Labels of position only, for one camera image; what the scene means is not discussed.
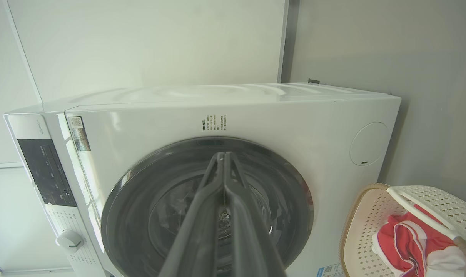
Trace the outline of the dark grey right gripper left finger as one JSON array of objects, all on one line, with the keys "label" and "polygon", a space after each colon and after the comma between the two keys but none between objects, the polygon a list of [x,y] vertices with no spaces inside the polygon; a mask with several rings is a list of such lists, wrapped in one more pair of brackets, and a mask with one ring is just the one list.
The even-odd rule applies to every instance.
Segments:
[{"label": "dark grey right gripper left finger", "polygon": [[215,277],[224,152],[215,153],[162,266],[160,277]]}]

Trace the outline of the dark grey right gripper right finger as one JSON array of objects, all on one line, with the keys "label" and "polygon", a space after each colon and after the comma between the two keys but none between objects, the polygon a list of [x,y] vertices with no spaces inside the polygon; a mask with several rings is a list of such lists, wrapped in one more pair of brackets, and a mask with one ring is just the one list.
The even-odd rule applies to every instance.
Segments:
[{"label": "dark grey right gripper right finger", "polygon": [[257,210],[243,167],[233,152],[225,153],[224,173],[232,227],[232,276],[285,277],[284,264]]}]

